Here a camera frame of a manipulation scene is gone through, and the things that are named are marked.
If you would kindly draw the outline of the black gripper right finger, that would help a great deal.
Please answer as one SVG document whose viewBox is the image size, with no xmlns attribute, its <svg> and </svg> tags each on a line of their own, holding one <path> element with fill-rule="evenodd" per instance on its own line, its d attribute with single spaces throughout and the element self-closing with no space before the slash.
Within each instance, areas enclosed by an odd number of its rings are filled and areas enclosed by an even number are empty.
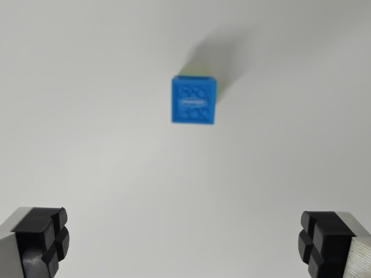
<svg viewBox="0 0 371 278">
<path fill-rule="evenodd" d="M 370 277 L 370 232 L 349 212 L 303 211 L 301 260 L 314 278 Z"/>
</svg>

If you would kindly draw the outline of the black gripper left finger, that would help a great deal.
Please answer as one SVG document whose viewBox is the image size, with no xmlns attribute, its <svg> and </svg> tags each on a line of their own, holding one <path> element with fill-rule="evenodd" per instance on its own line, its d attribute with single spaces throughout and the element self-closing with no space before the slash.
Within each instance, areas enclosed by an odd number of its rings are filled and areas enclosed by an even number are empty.
<svg viewBox="0 0 371 278">
<path fill-rule="evenodd" d="M 66 209 L 19 207 L 1 224 L 1 277 L 55 277 L 70 235 Z"/>
</svg>

